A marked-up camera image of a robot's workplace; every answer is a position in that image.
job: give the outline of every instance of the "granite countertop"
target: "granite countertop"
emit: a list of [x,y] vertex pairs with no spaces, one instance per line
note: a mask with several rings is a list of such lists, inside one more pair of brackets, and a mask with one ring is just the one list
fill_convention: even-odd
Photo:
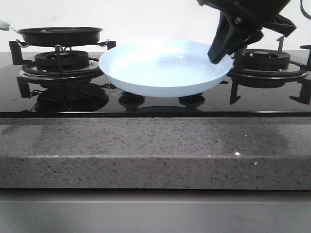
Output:
[[311,189],[300,118],[1,118],[1,188]]

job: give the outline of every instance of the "black glass cooktop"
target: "black glass cooktop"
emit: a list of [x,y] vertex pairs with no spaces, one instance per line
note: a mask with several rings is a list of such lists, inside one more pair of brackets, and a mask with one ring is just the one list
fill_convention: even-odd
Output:
[[[308,53],[292,51],[306,63]],[[35,53],[27,53],[33,58]],[[311,116],[311,74],[276,85],[239,83],[226,77],[216,87],[190,97],[152,98],[104,88],[104,75],[83,84],[80,97],[62,100],[62,90],[29,83],[32,97],[22,98],[10,53],[0,53],[0,117],[252,117]]]

